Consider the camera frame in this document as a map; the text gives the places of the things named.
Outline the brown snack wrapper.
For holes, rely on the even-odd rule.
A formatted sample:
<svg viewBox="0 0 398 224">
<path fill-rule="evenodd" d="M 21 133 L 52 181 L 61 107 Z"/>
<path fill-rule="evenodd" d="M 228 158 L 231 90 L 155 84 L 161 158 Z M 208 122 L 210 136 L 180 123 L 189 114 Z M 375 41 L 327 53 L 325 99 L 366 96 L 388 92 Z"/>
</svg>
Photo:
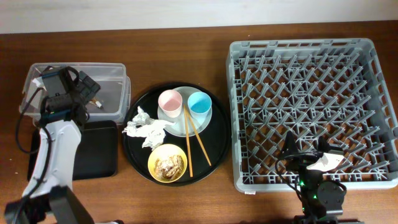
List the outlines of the brown snack wrapper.
<svg viewBox="0 0 398 224">
<path fill-rule="evenodd" d="M 95 105 L 97 108 L 99 108 L 99 109 L 103 109 L 103 105 L 98 101 L 98 100 L 96 100 L 96 99 L 92 99 L 91 101 L 90 101 L 90 103 L 91 104 L 93 104 L 93 105 Z"/>
</svg>

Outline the yellow bowl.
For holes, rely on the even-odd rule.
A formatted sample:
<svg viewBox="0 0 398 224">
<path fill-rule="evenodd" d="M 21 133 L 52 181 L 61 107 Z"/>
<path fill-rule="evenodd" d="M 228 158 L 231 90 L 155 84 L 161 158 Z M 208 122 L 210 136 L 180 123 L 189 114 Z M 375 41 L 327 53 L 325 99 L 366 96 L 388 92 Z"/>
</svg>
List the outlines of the yellow bowl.
<svg viewBox="0 0 398 224">
<path fill-rule="evenodd" d="M 180 155 L 180 156 L 182 156 L 182 159 L 183 159 L 183 162 L 184 162 L 183 174 L 182 174 L 180 177 L 178 177 L 177 179 L 171 180 L 171 181 L 158 178 L 158 177 L 156 176 L 155 172 L 154 172 L 155 161 L 156 161 L 157 159 L 161 159 L 161 158 L 165 158 L 165 157 L 169 157 L 169 156 L 173 156 L 173 155 Z M 188 166 L 187 155 L 186 155 L 186 153 L 185 153 L 180 147 L 178 147 L 178 146 L 176 146 L 176 145 L 173 145 L 173 144 L 163 144 L 163 145 L 161 145 L 161 146 L 155 148 L 155 149 L 151 152 L 151 154 L 150 154 L 150 156 L 149 156 L 149 158 L 148 158 L 148 161 L 147 161 L 147 166 L 148 166 L 148 170 L 149 170 L 149 172 L 150 172 L 150 175 L 151 175 L 155 180 L 157 180 L 157 181 L 159 181 L 159 182 L 161 182 L 161 183 L 169 184 L 169 183 L 172 183 L 172 182 L 177 181 L 178 179 L 180 179 L 180 178 L 184 175 L 184 173 L 185 173 L 185 171 L 186 171 L 186 169 L 187 169 L 187 166 Z"/>
</svg>

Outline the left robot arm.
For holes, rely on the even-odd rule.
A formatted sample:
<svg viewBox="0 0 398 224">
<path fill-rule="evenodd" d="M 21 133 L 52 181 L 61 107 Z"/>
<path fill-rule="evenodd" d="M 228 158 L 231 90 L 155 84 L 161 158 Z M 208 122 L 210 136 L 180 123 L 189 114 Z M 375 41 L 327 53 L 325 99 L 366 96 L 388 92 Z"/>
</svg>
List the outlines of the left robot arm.
<svg viewBox="0 0 398 224">
<path fill-rule="evenodd" d="M 22 198 L 6 205 L 7 223 L 38 223 L 46 214 L 58 223 L 93 223 L 72 191 L 75 155 L 90 115 L 86 104 L 100 86 L 72 67 L 47 67 L 40 77 L 47 96 L 40 104 L 40 146 Z"/>
</svg>

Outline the pink plastic cup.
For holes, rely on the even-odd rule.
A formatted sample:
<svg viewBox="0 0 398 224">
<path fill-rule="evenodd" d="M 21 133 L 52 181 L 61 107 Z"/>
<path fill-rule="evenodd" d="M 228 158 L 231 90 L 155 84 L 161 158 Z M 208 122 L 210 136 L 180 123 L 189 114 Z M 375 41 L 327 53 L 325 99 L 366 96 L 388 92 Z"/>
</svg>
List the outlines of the pink plastic cup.
<svg viewBox="0 0 398 224">
<path fill-rule="evenodd" d="M 182 96 L 176 90 L 165 90 L 158 98 L 159 107 L 170 118 L 179 116 L 182 110 L 182 103 Z"/>
</svg>

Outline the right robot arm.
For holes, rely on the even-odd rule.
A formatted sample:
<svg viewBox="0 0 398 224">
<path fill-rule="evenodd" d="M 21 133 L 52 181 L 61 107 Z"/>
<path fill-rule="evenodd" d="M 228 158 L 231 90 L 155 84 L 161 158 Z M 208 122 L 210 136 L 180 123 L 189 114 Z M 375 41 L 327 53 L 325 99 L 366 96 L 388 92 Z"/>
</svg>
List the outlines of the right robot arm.
<svg viewBox="0 0 398 224">
<path fill-rule="evenodd" d="M 293 133 L 287 131 L 274 167 L 302 203 L 303 215 L 294 216 L 294 223 L 340 223 L 338 216 L 343 214 L 347 188 L 335 180 L 325 180 L 323 174 L 337 168 L 343 158 L 342 148 L 327 143 L 323 137 L 318 138 L 314 151 L 300 152 Z M 286 162 L 287 171 L 298 173 L 293 184 L 285 180 L 278 169 L 281 161 Z"/>
</svg>

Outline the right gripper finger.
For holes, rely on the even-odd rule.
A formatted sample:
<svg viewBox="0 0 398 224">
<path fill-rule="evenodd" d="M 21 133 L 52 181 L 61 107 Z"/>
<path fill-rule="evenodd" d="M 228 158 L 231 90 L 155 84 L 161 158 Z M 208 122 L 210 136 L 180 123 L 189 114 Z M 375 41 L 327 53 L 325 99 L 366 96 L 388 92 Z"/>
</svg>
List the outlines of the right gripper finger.
<svg viewBox="0 0 398 224">
<path fill-rule="evenodd" d="M 326 139 L 323 136 L 320 136 L 318 138 L 317 151 L 329 152 L 330 150 L 331 150 L 331 146 L 327 143 Z"/>
<path fill-rule="evenodd" d="M 291 156 L 299 153 L 292 131 L 288 131 L 281 150 L 282 156 Z"/>
</svg>

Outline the food scraps and rice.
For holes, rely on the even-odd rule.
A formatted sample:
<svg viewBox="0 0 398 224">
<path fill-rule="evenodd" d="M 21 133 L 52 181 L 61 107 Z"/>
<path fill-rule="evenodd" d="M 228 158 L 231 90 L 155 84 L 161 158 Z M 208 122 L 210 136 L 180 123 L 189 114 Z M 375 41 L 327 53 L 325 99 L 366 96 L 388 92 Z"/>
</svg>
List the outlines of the food scraps and rice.
<svg viewBox="0 0 398 224">
<path fill-rule="evenodd" d="M 154 172 L 160 179 L 175 180 L 183 174 L 184 162 L 182 156 L 173 155 L 155 161 Z"/>
</svg>

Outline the wooden chopstick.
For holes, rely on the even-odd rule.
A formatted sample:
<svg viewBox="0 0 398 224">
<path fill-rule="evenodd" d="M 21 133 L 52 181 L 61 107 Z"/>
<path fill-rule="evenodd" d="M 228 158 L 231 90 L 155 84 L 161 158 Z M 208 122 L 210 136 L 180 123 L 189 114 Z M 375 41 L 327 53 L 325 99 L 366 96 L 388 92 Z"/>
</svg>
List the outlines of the wooden chopstick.
<svg viewBox="0 0 398 224">
<path fill-rule="evenodd" d="M 183 115 L 184 115 L 184 123 L 185 123 L 185 137 L 186 137 L 187 152 L 188 152 L 189 174 L 190 174 L 190 177 L 193 177 L 192 157 L 191 157 L 191 150 L 190 150 L 190 136 L 188 133 L 187 109 L 184 104 L 182 105 L 182 107 L 183 107 Z"/>
<path fill-rule="evenodd" d="M 191 116 L 190 116 L 190 113 L 188 112 L 188 110 L 187 110 L 187 108 L 186 108 L 185 105 L 183 106 L 183 108 L 184 108 L 185 115 L 186 115 L 186 117 L 188 118 L 188 120 L 189 120 L 189 122 L 190 122 L 190 124 L 191 124 L 191 126 L 192 126 L 192 128 L 193 128 L 193 131 L 194 131 L 194 133 L 195 133 L 195 136 L 197 137 L 197 140 L 198 140 L 199 145 L 200 145 L 200 147 L 201 147 L 201 149 L 202 149 L 202 151 L 203 151 L 203 154 L 204 154 L 204 156 L 205 156 L 205 158 L 206 158 L 206 160 L 207 160 L 209 166 L 211 166 L 210 158 L 208 157 L 207 151 L 206 151 L 206 149 L 205 149 L 205 147 L 204 147 L 204 145 L 203 145 L 203 143 L 202 143 L 202 140 L 201 140 L 201 138 L 200 138 L 200 136 L 199 136 L 199 134 L 198 134 L 198 132 L 197 132 L 197 129 L 196 129 L 196 127 L 195 127 L 195 125 L 194 125 L 194 123 L 193 123 L 193 120 L 192 120 L 192 118 L 191 118 Z"/>
</svg>

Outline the white napkin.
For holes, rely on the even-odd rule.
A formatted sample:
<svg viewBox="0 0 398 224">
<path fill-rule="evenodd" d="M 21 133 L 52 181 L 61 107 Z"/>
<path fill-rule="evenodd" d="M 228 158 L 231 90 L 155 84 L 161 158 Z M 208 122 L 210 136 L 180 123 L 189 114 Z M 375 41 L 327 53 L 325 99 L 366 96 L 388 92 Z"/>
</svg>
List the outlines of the white napkin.
<svg viewBox="0 0 398 224">
<path fill-rule="evenodd" d="M 144 138 L 142 148 L 150 147 L 152 150 L 164 143 L 166 136 L 164 129 L 173 126 L 175 123 L 151 118 L 140 106 L 137 107 L 137 114 L 122 130 L 129 137 Z"/>
</svg>

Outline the blue plastic cup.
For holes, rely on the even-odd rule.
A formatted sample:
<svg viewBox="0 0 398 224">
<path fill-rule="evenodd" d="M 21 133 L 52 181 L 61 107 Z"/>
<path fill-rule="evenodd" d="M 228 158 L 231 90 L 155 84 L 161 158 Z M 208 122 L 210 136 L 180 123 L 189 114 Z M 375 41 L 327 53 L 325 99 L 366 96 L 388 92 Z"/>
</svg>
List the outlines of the blue plastic cup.
<svg viewBox="0 0 398 224">
<path fill-rule="evenodd" d="M 187 103 L 190 114 L 195 119 L 205 119 L 212 106 L 210 96 L 202 91 L 192 93 Z"/>
</svg>

